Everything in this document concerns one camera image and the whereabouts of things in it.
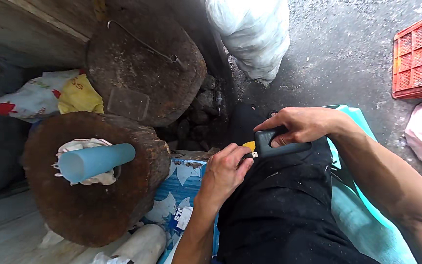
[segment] plastic container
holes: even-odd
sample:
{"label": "plastic container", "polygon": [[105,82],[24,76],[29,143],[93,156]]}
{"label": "plastic container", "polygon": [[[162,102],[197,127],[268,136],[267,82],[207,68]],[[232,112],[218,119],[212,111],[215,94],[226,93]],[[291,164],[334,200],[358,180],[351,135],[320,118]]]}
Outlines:
{"label": "plastic container", "polygon": [[395,35],[392,97],[422,98],[422,20]]}
{"label": "plastic container", "polygon": [[79,183],[135,158],[135,148],[128,144],[89,147],[65,152],[58,165],[60,171],[71,183]]}

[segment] plastic cup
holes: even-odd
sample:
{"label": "plastic cup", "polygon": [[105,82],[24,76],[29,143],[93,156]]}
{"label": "plastic cup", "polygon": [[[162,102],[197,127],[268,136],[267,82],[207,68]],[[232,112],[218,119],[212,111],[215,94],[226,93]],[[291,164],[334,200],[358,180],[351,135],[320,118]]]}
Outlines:
{"label": "plastic cup", "polygon": [[135,148],[128,143],[88,147],[63,153],[58,166],[65,179],[79,183],[130,162],[135,155]]}

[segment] wooden stump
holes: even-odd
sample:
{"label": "wooden stump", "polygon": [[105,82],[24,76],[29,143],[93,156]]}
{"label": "wooden stump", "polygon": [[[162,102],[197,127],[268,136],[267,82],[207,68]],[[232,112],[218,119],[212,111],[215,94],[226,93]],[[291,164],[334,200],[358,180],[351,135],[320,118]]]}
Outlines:
{"label": "wooden stump", "polygon": [[107,28],[105,22],[87,48],[89,81],[104,99],[104,106],[113,87],[149,95],[149,108],[140,123],[169,125],[190,106],[205,78],[206,64],[200,51],[175,20],[145,7],[129,9],[114,20],[160,53],[177,56],[186,70],[151,52],[118,24],[112,22]]}
{"label": "wooden stump", "polygon": [[[58,148],[75,139],[129,143],[136,157],[111,185],[73,185],[52,165]],[[170,169],[169,149],[154,129],[125,117],[74,112],[51,117],[29,135],[23,157],[38,209],[55,233],[88,247],[121,237],[153,205],[155,189]]]}

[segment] wet ground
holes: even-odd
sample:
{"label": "wet ground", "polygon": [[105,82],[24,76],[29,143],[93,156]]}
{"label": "wet ground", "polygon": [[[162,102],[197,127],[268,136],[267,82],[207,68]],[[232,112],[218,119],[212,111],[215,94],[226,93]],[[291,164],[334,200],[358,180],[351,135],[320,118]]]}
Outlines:
{"label": "wet ground", "polygon": [[422,0],[289,0],[291,46],[265,88],[233,66],[238,99],[262,114],[285,106],[346,104],[378,141],[422,174],[404,137],[417,100],[394,100],[393,37],[422,19]]}

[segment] red plastic crate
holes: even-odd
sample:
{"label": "red plastic crate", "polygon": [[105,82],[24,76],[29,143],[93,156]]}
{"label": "red plastic crate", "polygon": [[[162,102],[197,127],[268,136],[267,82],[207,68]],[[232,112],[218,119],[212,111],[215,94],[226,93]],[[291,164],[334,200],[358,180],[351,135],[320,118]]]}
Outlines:
{"label": "red plastic crate", "polygon": [[422,98],[422,20],[397,33],[393,47],[392,97]]}

